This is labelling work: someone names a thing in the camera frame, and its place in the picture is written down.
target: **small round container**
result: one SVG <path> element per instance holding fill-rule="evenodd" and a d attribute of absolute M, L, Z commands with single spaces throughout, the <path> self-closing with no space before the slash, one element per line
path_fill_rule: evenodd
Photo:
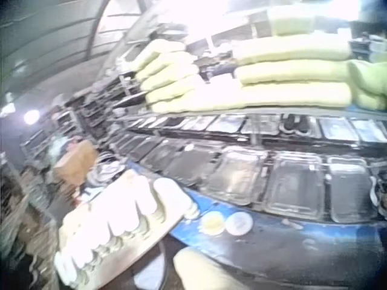
<path fill-rule="evenodd" d="M 200 219 L 200 228 L 204 234 L 217 236 L 224 231 L 224 217 L 218 211 L 210 211 Z"/>
<path fill-rule="evenodd" d="M 233 236 L 244 236 L 253 228 L 253 218 L 248 213 L 240 211 L 226 220 L 226 231 Z"/>

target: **clear plastic container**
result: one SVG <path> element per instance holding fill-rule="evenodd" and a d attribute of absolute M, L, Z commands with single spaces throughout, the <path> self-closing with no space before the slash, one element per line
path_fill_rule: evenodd
<path fill-rule="evenodd" d="M 141 118 L 141 119 L 138 119 L 138 120 L 133 120 L 133 121 L 130 121 L 126 127 L 127 128 L 134 128 L 134 127 L 138 127 L 140 124 L 142 124 L 144 122 L 144 118 Z"/>
<path fill-rule="evenodd" d="M 317 155 L 279 153 L 267 185 L 265 210 L 318 219 L 324 209 L 324 193 L 322 161 Z"/>
<path fill-rule="evenodd" d="M 219 142 L 190 143 L 186 145 L 172 163 L 163 171 L 164 175 L 183 184 L 192 185 L 215 166 L 212 160 L 221 152 Z"/>
<path fill-rule="evenodd" d="M 346 118 L 319 118 L 322 132 L 327 139 L 358 141 L 355 130 L 351 127 Z"/>
<path fill-rule="evenodd" d="M 206 131 L 236 133 L 244 119 L 245 115 L 220 115 Z"/>
<path fill-rule="evenodd" d="M 260 115 L 259 130 L 257 131 L 263 135 L 277 135 L 279 133 L 279 122 L 281 120 L 280 115 Z M 252 121 L 250 118 L 247 119 L 246 124 L 243 126 L 241 133 L 251 134 L 252 133 Z"/>
<path fill-rule="evenodd" d="M 151 117 L 151 118 L 148 118 L 146 119 L 143 123 L 141 123 L 138 128 L 146 128 L 148 127 L 150 124 L 154 123 L 156 121 L 157 117 Z"/>
<path fill-rule="evenodd" d="M 372 120 L 353 120 L 353 126 L 356 128 L 360 138 L 366 142 L 387 142 L 382 130 Z"/>
<path fill-rule="evenodd" d="M 134 162 L 138 162 L 154 147 L 156 147 L 161 140 L 162 139 L 159 137 L 147 137 L 146 139 L 138 138 L 137 140 L 133 139 L 125 150 L 128 150 L 126 152 L 128 152 L 129 157 Z"/>
<path fill-rule="evenodd" d="M 134 134 L 126 134 L 123 138 L 119 139 L 117 142 L 114 143 L 115 147 L 120 150 L 122 146 L 124 146 L 127 142 L 132 139 Z"/>
<path fill-rule="evenodd" d="M 237 205 L 251 202 L 252 188 L 267 156 L 265 151 L 228 146 L 202 191 Z"/>
<path fill-rule="evenodd" d="M 121 154 L 128 154 L 133 148 L 138 146 L 142 141 L 145 140 L 147 136 L 146 135 L 136 135 L 132 139 L 130 139 L 128 142 L 126 142 L 122 147 L 120 147 L 120 153 Z"/>
<path fill-rule="evenodd" d="M 185 140 L 167 139 L 162 141 L 154 150 L 141 160 L 141 164 L 151 171 L 165 169 L 175 158 L 175 154 L 180 149 Z"/>
<path fill-rule="evenodd" d="M 331 215 L 335 222 L 369 221 L 377 216 L 369 193 L 372 186 L 363 159 L 328 158 L 331 178 Z"/>
<path fill-rule="evenodd" d="M 215 120 L 217 116 L 190 117 L 182 130 L 203 131 Z"/>
<path fill-rule="evenodd" d="M 124 134 L 117 133 L 117 134 L 110 135 L 108 137 L 109 138 L 109 142 L 110 143 L 116 143 L 116 142 L 120 141 L 126 135 L 128 135 L 126 132 Z"/>
<path fill-rule="evenodd" d="M 150 124 L 148 126 L 148 128 L 149 129 L 159 128 L 167 119 L 168 119 L 168 117 L 158 118 L 156 121 L 154 121 L 152 124 Z"/>
<path fill-rule="evenodd" d="M 188 118 L 184 117 L 168 118 L 163 127 L 167 129 L 179 129 L 183 127 L 188 121 Z"/>

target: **metal frame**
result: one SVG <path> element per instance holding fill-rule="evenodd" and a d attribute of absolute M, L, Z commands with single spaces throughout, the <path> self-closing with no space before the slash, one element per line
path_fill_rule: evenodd
<path fill-rule="evenodd" d="M 99 7 L 96 20 L 93 23 L 93 27 L 91 28 L 91 34 L 89 37 L 89 41 L 86 47 L 86 56 L 85 61 L 90 59 L 91 50 L 93 49 L 94 40 L 96 39 L 96 34 L 98 32 L 98 28 L 100 26 L 101 20 L 103 18 L 103 13 L 105 12 L 110 0 L 103 0 L 101 6 Z"/>

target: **plastic lid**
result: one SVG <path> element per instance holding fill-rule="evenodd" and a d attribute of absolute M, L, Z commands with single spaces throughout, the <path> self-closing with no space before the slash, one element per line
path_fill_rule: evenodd
<path fill-rule="evenodd" d="M 146 177 L 136 177 L 133 180 L 132 188 L 135 193 L 135 199 L 140 212 L 146 216 L 155 213 L 158 205 L 151 192 L 151 188 Z"/>
<path fill-rule="evenodd" d="M 233 236 L 243 236 L 253 228 L 253 218 L 248 213 L 240 211 L 226 220 L 226 231 Z"/>
<path fill-rule="evenodd" d="M 224 231 L 224 217 L 218 211 L 210 211 L 200 219 L 201 231 L 210 236 L 216 236 Z"/>

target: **stack of containers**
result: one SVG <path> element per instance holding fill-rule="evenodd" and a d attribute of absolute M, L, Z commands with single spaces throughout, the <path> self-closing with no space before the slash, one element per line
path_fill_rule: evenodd
<path fill-rule="evenodd" d="M 268 18 L 272 37 L 246 40 L 233 49 L 241 105 L 350 105 L 349 43 L 338 34 L 311 33 L 315 17 L 302 5 L 273 7 Z"/>
<path fill-rule="evenodd" d="M 146 91 L 146 101 L 155 112 L 172 107 L 176 98 L 204 84 L 194 57 L 181 42 L 153 40 L 133 61 L 132 69 Z"/>

